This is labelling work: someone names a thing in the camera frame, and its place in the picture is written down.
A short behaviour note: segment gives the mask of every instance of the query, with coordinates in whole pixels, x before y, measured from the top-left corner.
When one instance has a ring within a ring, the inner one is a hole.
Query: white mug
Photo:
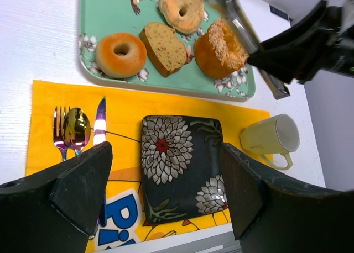
[[[241,132],[240,140],[244,149],[260,154],[270,167],[278,170],[292,167],[289,153],[295,152],[300,145],[298,127],[286,114],[253,123]],[[288,164],[286,167],[276,166],[265,154],[281,154]]]

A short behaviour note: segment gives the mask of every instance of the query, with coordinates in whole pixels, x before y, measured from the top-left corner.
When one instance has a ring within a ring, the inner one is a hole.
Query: mug handle
[[[267,158],[265,155],[261,155],[261,157],[266,161],[266,163],[271,167],[271,168],[274,168],[274,169],[277,169],[277,170],[288,170],[289,168],[291,168],[293,166],[293,161],[291,160],[291,157],[288,153],[285,153],[285,154],[281,154],[282,156],[284,156],[284,158],[286,159],[287,161],[287,166],[286,167],[279,167],[279,166],[276,166],[273,162],[271,162],[271,160],[269,158]]]

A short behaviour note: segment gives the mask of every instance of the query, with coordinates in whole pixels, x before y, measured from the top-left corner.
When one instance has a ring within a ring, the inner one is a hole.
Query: yellow placemat
[[[61,162],[60,152],[53,144],[55,107],[80,107],[93,126],[97,107],[103,96],[107,100],[107,140],[113,147],[112,170],[107,185],[107,208],[117,215],[114,221],[114,217],[110,217],[107,226],[99,229],[95,239],[89,241],[86,252],[229,223],[230,215],[226,209],[170,224],[146,224],[140,187],[138,141],[141,121],[151,114],[215,118],[221,122],[224,141],[241,149],[241,130],[254,122],[269,118],[268,112],[167,94],[34,81],[26,175]],[[84,150],[92,147],[92,137]],[[259,156],[249,152],[247,154],[263,162]],[[73,156],[74,152],[69,150],[68,158]],[[130,208],[135,208],[137,214],[129,210]],[[120,220],[124,222],[122,226],[119,225]]]

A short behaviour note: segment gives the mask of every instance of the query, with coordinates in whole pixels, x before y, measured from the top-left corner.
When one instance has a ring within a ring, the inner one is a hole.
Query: fork
[[[53,141],[55,147],[57,147],[61,153],[61,158],[64,161],[66,161],[66,153],[68,146],[64,143],[63,140],[63,135],[61,133],[61,130],[63,128],[61,124],[61,120],[65,118],[66,115],[66,108],[64,107],[64,114],[61,114],[61,107],[60,107],[60,115],[59,115],[59,126],[58,126],[58,107],[55,107],[54,111],[54,124],[53,124]]]

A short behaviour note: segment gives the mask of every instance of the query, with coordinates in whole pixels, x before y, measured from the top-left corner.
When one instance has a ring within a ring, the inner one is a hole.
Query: baked good
[[[227,22],[219,18],[195,42],[194,58],[206,76],[219,79],[242,68],[248,54]]]
[[[167,23],[177,31],[190,35],[203,22],[203,0],[160,0],[159,9]]]
[[[145,65],[147,52],[142,41],[129,33],[111,34],[97,43],[96,62],[106,75],[127,78]]]
[[[174,33],[169,26],[155,22],[140,33],[151,63],[163,77],[177,72],[186,62],[186,48]]]

